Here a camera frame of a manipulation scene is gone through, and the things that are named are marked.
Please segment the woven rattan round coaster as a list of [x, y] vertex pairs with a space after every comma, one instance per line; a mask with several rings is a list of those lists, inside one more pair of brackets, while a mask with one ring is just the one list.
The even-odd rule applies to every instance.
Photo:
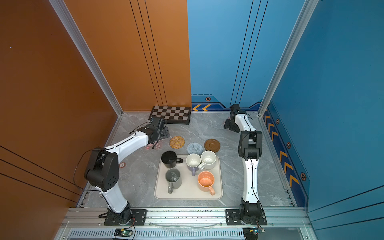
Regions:
[[170, 139], [169, 144], [172, 149], [181, 149], [185, 145], [185, 139], [181, 136], [175, 136]]

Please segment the brown wooden round coaster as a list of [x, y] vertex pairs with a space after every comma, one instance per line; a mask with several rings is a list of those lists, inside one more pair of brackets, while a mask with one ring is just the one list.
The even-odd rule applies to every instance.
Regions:
[[208, 139], [205, 141], [204, 147], [206, 151], [217, 153], [221, 148], [221, 144], [216, 139]]

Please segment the blue woven round coaster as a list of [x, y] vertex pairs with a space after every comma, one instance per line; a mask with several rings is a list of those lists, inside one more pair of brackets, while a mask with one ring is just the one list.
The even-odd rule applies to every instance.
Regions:
[[187, 146], [187, 152], [188, 154], [197, 154], [201, 155], [203, 153], [203, 146], [200, 145], [199, 143], [190, 143]]

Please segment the pink flower coaster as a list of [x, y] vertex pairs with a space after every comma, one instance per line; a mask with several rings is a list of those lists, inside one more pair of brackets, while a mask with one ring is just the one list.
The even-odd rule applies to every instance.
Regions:
[[160, 149], [162, 147], [162, 145], [160, 143], [157, 143], [156, 145], [154, 144], [148, 144], [146, 145], [146, 149], [149, 150], [149, 149]]

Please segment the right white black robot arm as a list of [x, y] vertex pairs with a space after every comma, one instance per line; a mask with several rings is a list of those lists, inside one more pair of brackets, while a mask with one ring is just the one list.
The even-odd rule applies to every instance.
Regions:
[[266, 225], [267, 219], [258, 192], [258, 165], [262, 156], [263, 133], [250, 122], [250, 115], [238, 104], [231, 106], [224, 128], [240, 133], [238, 154], [244, 168], [244, 190], [240, 204], [240, 220], [245, 225]]

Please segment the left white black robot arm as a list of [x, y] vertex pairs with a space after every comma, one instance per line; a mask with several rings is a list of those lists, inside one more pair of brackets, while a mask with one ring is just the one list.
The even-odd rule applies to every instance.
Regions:
[[136, 150], [152, 144], [155, 147], [162, 139], [169, 137], [166, 120], [152, 117], [129, 133], [129, 136], [108, 147], [94, 148], [84, 177], [101, 193], [108, 205], [106, 218], [118, 225], [128, 225], [133, 218], [130, 203], [119, 187], [119, 165], [123, 159]]

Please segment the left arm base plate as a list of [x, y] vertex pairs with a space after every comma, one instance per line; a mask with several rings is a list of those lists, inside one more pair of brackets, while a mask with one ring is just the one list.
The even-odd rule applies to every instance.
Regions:
[[111, 210], [107, 213], [101, 214], [104, 216], [105, 226], [143, 226], [145, 224], [147, 210], [145, 209], [131, 209], [129, 211], [123, 211], [121, 214], [116, 214]]

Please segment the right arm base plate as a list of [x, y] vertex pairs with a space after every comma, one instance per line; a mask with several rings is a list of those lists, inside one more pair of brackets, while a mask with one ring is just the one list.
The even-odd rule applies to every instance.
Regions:
[[226, 209], [226, 221], [228, 226], [252, 225], [266, 226], [268, 224], [265, 211], [258, 215], [242, 215], [239, 209]]

